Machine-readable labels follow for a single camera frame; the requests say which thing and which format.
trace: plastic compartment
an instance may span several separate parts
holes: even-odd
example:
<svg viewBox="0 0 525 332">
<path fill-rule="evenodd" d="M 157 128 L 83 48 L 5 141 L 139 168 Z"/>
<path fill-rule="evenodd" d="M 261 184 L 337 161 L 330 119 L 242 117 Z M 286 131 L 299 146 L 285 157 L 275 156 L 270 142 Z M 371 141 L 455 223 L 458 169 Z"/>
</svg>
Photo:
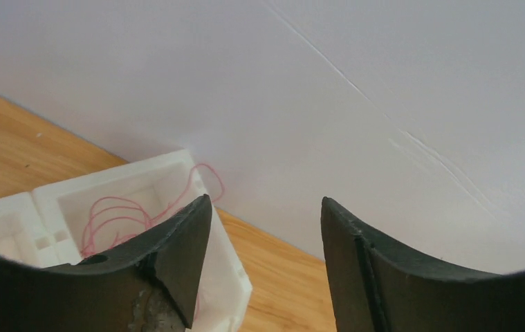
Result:
<svg viewBox="0 0 525 332">
<path fill-rule="evenodd" d="M 150 217 L 162 214 L 154 223 L 206 194 L 200 172 L 186 150 L 39 187 L 34 200 L 59 260 L 76 264 L 83 254 L 101 252 L 117 239 L 146 229 L 144 214 L 131 208 L 139 204 Z M 120 199 L 100 199 L 118 197 Z M 93 250 L 89 250 L 90 210 L 100 212 L 93 220 Z M 99 231 L 97 226 L 107 222 Z M 236 331 L 246 313 L 252 285 L 234 251 L 221 220 L 214 212 L 208 249 L 205 254 L 199 302 L 192 331 Z"/>
<path fill-rule="evenodd" d="M 0 255 L 31 266 L 59 264 L 29 193 L 0 199 Z"/>
</svg>

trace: white wall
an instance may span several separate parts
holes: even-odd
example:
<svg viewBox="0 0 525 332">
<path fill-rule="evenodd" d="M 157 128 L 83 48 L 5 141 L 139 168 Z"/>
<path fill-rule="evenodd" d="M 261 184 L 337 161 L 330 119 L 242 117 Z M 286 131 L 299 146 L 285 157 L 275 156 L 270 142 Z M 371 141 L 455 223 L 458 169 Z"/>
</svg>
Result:
<svg viewBox="0 0 525 332">
<path fill-rule="evenodd" d="M 525 1 L 0 0 L 0 94 L 129 160 L 190 148 L 319 257 L 327 195 L 525 267 Z"/>
</svg>

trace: pink thread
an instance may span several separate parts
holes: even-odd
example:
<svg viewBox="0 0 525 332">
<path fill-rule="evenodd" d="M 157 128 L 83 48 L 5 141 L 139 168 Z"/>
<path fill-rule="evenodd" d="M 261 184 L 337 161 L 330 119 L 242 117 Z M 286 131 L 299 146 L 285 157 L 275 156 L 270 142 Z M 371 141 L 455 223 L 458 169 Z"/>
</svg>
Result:
<svg viewBox="0 0 525 332">
<path fill-rule="evenodd" d="M 164 211 L 162 211 L 158 215 L 156 215 L 154 218 L 151 218 L 148 215 L 148 213 L 144 210 L 144 208 L 139 203 L 137 203 L 135 201 L 132 201 L 131 199 L 125 199 L 125 198 L 117 197 L 117 196 L 102 197 L 101 199 L 96 200 L 93 203 L 93 205 L 91 206 L 91 208 L 89 209 L 89 222 L 85 225 L 85 228 L 83 229 L 83 234 L 82 234 L 82 237 L 81 237 L 81 248 L 82 248 L 81 249 L 81 255 L 83 257 L 89 257 L 89 256 L 95 255 L 97 253 L 96 250 L 95 250 L 95 236 L 96 236 L 96 234 L 101 229 L 103 229 L 103 227 L 105 227 L 106 225 L 109 225 L 110 223 L 113 223 L 114 221 L 117 221 L 117 220 L 134 221 L 136 223 L 139 223 L 139 224 L 143 225 L 144 226 L 144 230 L 148 230 L 148 229 L 154 227 L 157 224 L 159 219 L 161 219 L 163 216 L 165 216 L 172 208 L 174 208 L 187 195 L 187 193 L 191 189 L 193 176 L 194 176 L 194 173 L 195 173 L 195 171 L 197 170 L 198 167 L 206 167 L 206 168 L 208 168 L 215 175 L 215 177 L 217 178 L 221 191 L 220 191 L 219 195 L 215 199 L 212 199 L 212 202 L 218 201 L 225 194 L 225 185 L 223 184 L 223 181 L 221 180 L 221 177 L 219 176 L 219 174 L 217 174 L 215 169 L 213 169 L 213 167 L 211 167 L 211 166 L 209 166 L 208 164 L 205 164 L 205 163 L 199 163 L 199 164 L 197 164 L 197 165 L 195 165 L 195 166 L 193 166 L 191 168 L 191 170 L 189 172 L 189 179 L 187 180 L 187 185 L 185 186 L 185 189 L 183 190 L 183 192 L 172 203 L 168 203 L 167 204 L 167 208 L 164 209 Z M 117 205 L 117 206 L 107 207 L 107 208 L 102 209 L 102 210 L 100 210 L 98 212 L 94 212 L 96 207 L 97 207 L 97 205 L 100 202 L 107 201 L 107 200 L 114 200 L 114 201 L 125 202 L 125 203 L 132 204 L 133 206 Z M 115 217 L 115 218 L 107 219 L 106 221 L 103 221 L 102 223 L 100 223 L 97 227 L 93 227 L 93 222 L 102 213 L 110 211 L 110 210 L 116 210 L 116 209 L 128 210 L 128 211 L 131 210 L 131 211 L 141 212 L 142 213 L 142 219 L 134 218 L 132 216 L 118 216 L 118 217 Z M 183 209 L 183 207 L 179 207 L 176 210 L 174 210 L 174 213 L 176 214 L 179 210 L 182 210 L 182 209 Z M 120 238 L 120 233 L 117 232 L 115 239 L 113 240 L 113 242 L 109 246 L 109 249 L 117 246 L 118 244 L 124 243 L 125 241 L 128 241 L 129 239 L 131 239 L 131 238 L 133 238 L 133 237 L 135 237 L 137 235 L 138 234 L 127 234 L 127 235 L 125 235 L 125 236 Z"/>
</svg>

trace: black rubber piece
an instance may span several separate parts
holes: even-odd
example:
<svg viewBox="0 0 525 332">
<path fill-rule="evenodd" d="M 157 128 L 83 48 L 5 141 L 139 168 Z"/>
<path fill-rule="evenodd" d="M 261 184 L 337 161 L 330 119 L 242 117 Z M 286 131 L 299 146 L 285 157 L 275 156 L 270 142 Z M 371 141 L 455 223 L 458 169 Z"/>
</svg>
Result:
<svg viewBox="0 0 525 332">
<path fill-rule="evenodd" d="M 209 196 L 76 266 L 0 257 L 0 331 L 181 332 L 190 328 L 209 239 Z"/>
<path fill-rule="evenodd" d="M 329 198 L 321 228 L 339 332 L 525 332 L 525 271 L 494 275 L 441 261 Z"/>
</svg>

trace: wooden table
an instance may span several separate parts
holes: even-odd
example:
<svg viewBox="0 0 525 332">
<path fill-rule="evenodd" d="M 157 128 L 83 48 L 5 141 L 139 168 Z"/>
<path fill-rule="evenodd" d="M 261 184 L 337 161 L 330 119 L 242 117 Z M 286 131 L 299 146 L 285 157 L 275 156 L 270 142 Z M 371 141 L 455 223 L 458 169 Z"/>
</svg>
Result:
<svg viewBox="0 0 525 332">
<path fill-rule="evenodd" d="M 125 163 L 0 98 L 0 198 Z M 240 331 L 335 331 L 323 262 L 219 214 L 254 286 Z"/>
</svg>

